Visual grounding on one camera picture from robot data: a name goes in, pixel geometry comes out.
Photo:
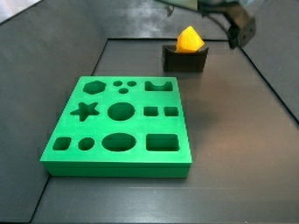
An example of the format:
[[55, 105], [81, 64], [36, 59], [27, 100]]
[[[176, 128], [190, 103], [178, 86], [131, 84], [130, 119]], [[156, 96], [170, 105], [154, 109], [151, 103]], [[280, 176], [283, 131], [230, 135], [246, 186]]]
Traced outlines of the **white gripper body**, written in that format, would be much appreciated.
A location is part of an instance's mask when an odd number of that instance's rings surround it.
[[244, 47], [256, 34], [256, 20], [244, 11], [228, 15], [228, 45]]

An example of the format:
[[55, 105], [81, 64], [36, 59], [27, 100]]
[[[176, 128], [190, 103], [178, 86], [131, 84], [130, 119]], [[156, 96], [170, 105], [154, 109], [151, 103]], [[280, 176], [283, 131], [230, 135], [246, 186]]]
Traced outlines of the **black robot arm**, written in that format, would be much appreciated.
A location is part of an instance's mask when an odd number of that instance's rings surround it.
[[231, 49], [243, 48], [256, 35], [256, 19], [240, 0], [156, 0], [199, 13], [223, 30]]

